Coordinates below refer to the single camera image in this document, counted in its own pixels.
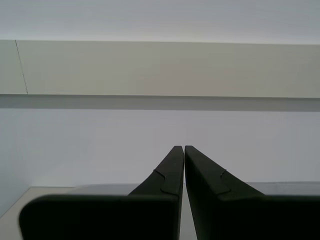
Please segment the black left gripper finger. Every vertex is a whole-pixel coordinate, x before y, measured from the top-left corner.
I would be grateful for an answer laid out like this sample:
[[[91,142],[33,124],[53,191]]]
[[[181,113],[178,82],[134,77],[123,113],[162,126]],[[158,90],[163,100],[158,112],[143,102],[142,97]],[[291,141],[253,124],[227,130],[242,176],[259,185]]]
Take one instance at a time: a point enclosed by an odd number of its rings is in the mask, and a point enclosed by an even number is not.
[[[18,223],[25,240],[177,240],[184,151],[173,147],[128,195],[49,194],[27,203]]]
[[[186,189],[199,240],[317,240],[320,198],[266,195],[191,145],[184,149]]]

